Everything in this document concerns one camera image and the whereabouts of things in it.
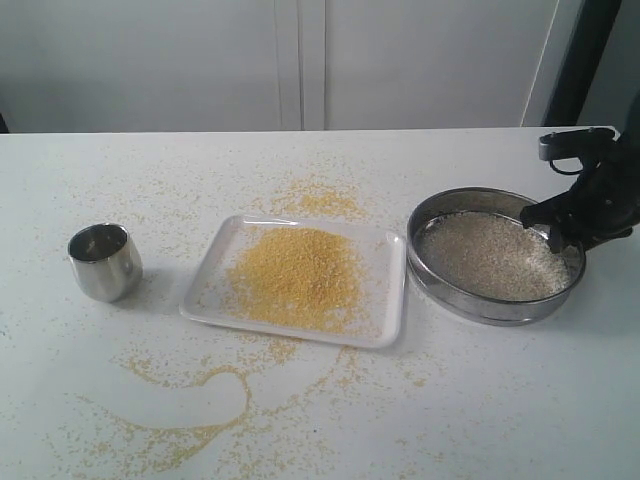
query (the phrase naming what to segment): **table surface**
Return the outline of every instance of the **table surface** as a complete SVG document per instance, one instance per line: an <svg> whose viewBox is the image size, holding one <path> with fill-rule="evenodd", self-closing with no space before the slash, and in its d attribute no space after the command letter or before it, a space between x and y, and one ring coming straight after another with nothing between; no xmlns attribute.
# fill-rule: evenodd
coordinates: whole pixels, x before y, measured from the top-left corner
<svg viewBox="0 0 640 480"><path fill-rule="evenodd" d="M303 214L301 189L327 187L354 201L338 219L403 233L449 188L541 200L572 181L537 159L548 131L0 136L0 478L637 478L640 236L589 252L526 327L458 318L411 280L380 351L178 314L230 215ZM99 221L145 265L115 305L66 256Z"/></svg>

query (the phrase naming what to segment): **cabinet door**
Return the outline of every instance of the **cabinet door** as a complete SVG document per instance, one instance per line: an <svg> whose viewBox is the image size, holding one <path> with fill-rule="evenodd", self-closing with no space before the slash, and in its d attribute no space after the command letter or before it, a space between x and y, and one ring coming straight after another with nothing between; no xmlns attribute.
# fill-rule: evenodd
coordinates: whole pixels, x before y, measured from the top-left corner
<svg viewBox="0 0 640 480"><path fill-rule="evenodd" d="M580 4L327 0L325 126L539 123Z"/></svg>
<svg viewBox="0 0 640 480"><path fill-rule="evenodd" d="M41 0L0 15L12 131L300 129L296 0Z"/></svg>

